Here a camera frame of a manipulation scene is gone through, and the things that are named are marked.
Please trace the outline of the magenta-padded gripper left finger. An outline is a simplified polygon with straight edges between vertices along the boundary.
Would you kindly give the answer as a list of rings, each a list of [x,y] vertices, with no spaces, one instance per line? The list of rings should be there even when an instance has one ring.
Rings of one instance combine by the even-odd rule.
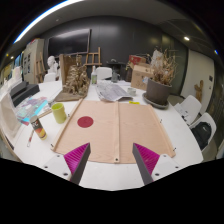
[[[81,145],[65,155],[56,154],[42,168],[78,185],[91,153],[90,144]]]

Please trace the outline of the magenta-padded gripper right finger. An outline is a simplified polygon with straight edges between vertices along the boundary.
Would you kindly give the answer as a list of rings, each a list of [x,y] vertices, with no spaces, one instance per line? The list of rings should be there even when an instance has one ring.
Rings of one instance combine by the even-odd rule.
[[[159,155],[137,143],[133,144],[132,153],[145,185],[181,169],[167,154]]]

